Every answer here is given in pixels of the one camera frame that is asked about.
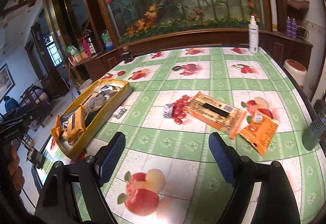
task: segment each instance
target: cardboard tray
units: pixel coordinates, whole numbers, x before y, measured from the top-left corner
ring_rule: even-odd
[[[86,131],[80,136],[74,146],[70,146],[67,141],[59,139],[57,145],[60,150],[73,161],[77,160],[83,150],[95,137],[96,133],[101,129],[105,122],[111,117],[113,112],[123,103],[124,100],[132,93],[132,88],[127,81],[120,81],[116,79],[99,79],[90,85],[83,93],[77,97],[68,109],[62,114],[65,115],[69,111],[76,109],[78,106],[84,104],[88,97],[93,93],[95,88],[99,85],[114,85],[120,86],[121,90],[117,92],[98,112],[96,117],[92,120]],[[55,131],[55,127],[51,129],[51,134]]]

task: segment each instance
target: window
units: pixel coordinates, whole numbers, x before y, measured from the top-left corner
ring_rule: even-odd
[[[53,61],[53,64],[55,66],[58,66],[60,63],[62,63],[62,59],[59,55],[58,49],[53,41],[53,37],[50,35],[48,37],[44,37],[44,41],[46,44],[46,48],[50,54],[50,57]]]

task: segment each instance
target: purple bottle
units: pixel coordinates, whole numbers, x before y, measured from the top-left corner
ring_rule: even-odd
[[[295,19],[293,19],[291,21],[291,27],[292,27],[292,30],[291,30],[291,37],[293,38],[297,38],[297,31],[298,31],[298,24],[297,22],[295,21]]]
[[[286,20],[286,36],[292,37],[292,20],[290,17],[287,17]]]

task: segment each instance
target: picture frame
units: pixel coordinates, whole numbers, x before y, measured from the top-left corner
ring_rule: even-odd
[[[5,64],[0,68],[0,102],[15,86],[15,82],[12,79],[8,65]]]

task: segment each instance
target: human hand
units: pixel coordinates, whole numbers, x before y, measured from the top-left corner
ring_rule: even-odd
[[[14,146],[11,146],[10,156],[12,161],[8,164],[8,170],[16,190],[19,191],[25,183],[25,178],[22,175],[22,168],[19,166],[20,159]]]

